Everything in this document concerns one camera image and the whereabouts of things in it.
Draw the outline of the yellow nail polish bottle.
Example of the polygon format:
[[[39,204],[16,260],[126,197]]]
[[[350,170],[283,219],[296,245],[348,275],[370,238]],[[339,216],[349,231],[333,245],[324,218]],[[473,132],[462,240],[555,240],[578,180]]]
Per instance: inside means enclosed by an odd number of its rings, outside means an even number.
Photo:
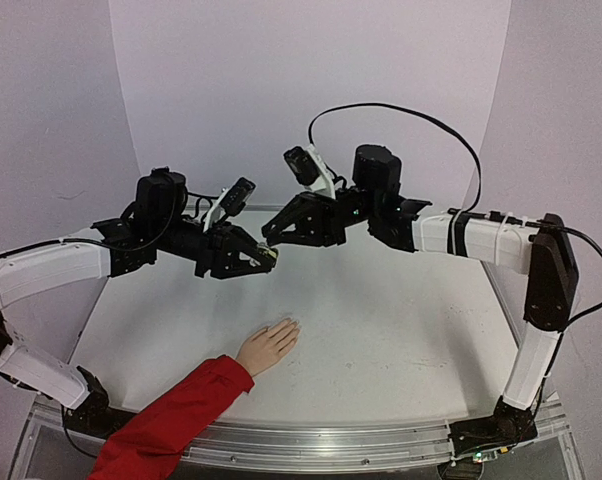
[[[253,259],[259,266],[273,268],[276,265],[278,258],[279,251],[277,248],[268,246],[263,242],[257,244],[256,253]]]

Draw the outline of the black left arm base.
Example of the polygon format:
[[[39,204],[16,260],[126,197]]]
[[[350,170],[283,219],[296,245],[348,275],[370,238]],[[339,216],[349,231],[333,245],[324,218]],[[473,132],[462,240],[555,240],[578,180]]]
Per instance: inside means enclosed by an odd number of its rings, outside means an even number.
[[[127,424],[134,414],[111,407],[109,395],[99,379],[81,366],[77,370],[86,381],[88,396],[78,407],[66,411],[64,424],[74,432],[107,439]]]

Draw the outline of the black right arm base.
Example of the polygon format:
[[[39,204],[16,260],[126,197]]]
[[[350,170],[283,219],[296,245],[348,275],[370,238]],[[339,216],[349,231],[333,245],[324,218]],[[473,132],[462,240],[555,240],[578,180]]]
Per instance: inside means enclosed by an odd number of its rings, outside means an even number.
[[[511,448],[537,437],[532,408],[519,409],[500,398],[491,415],[455,421],[448,438],[455,458],[488,450]]]

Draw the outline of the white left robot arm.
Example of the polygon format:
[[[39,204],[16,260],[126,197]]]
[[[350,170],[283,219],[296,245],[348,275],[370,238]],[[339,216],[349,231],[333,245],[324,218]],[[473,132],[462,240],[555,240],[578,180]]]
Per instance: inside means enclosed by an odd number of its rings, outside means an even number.
[[[184,175],[167,167],[142,177],[134,200],[115,218],[94,223],[84,237],[65,236],[0,252],[0,376],[16,388],[42,394],[73,410],[109,405],[98,378],[74,367],[20,332],[9,314],[51,302],[81,286],[129,275],[154,264],[161,252],[192,262],[199,278],[217,280],[270,272],[277,253],[231,218],[245,208],[255,185],[241,177],[216,196],[197,219],[186,214],[194,198]]]

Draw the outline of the red sleeved forearm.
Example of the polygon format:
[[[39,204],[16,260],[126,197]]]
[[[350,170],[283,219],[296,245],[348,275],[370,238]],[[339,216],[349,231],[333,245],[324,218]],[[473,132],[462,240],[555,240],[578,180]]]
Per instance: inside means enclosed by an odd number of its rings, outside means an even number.
[[[112,434],[91,479],[166,479],[190,442],[254,381],[234,359],[208,359]]]

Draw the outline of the mannequin hand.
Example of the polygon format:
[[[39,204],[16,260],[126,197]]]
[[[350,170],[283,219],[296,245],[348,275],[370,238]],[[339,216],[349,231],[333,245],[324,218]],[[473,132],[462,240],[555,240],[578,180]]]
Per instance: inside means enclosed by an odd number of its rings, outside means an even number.
[[[282,360],[294,348],[299,335],[298,322],[285,318],[247,338],[235,360],[251,377],[256,377]]]

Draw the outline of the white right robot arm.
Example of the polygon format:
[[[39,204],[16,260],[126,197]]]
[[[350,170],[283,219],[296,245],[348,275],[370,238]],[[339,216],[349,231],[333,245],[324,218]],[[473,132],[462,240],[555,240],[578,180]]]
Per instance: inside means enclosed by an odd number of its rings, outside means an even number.
[[[350,187],[336,187],[314,146],[296,146],[283,159],[304,190],[263,226],[271,246],[342,245],[348,227],[366,223],[369,234],[389,248],[469,258],[527,277],[523,343],[502,401],[529,409],[567,329],[579,279],[562,219],[548,214],[534,224],[511,214],[442,209],[405,198],[402,162],[379,145],[356,149]]]

